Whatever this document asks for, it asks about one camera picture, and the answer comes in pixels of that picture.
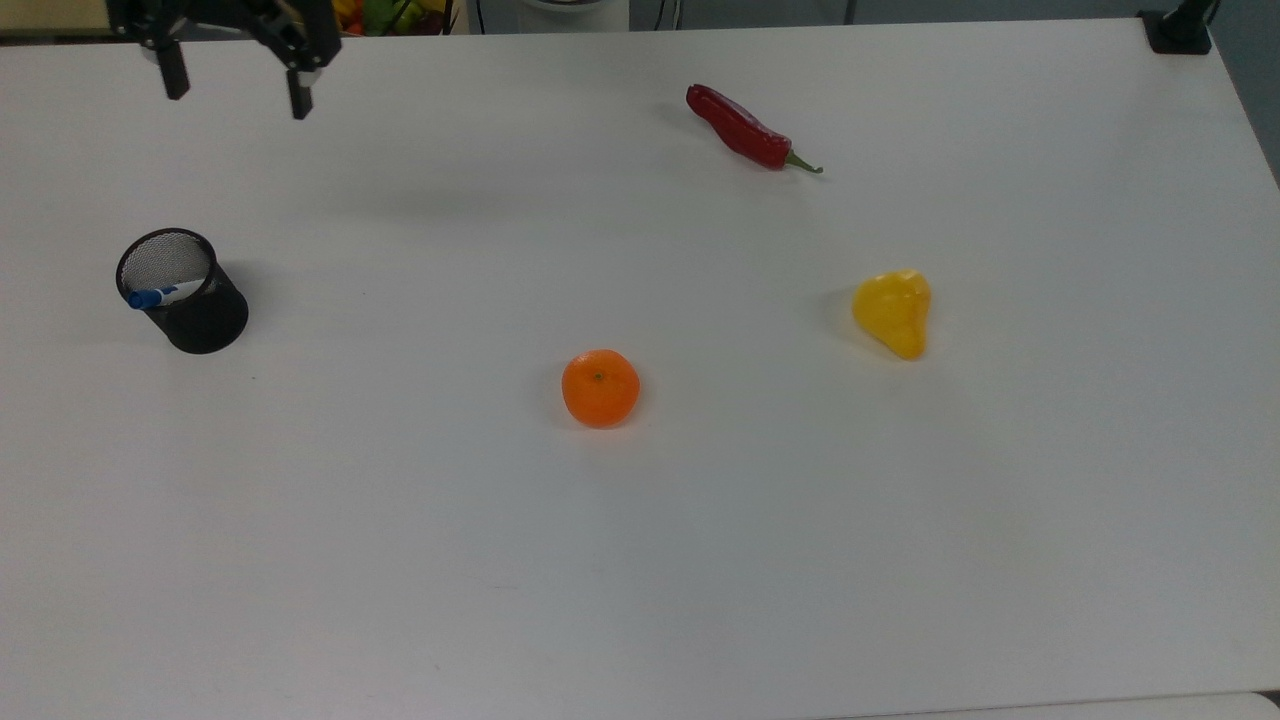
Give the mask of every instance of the white table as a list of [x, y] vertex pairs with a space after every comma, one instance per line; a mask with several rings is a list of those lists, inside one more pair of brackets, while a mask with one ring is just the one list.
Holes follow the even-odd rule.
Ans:
[[[0, 49], [0, 716], [1280, 687], [1280, 193], [1137, 20]], [[771, 173], [703, 82], [827, 167]], [[246, 333], [115, 296], [206, 234]], [[918, 266], [919, 363], [847, 316]], [[645, 383], [576, 427], [558, 373]]]

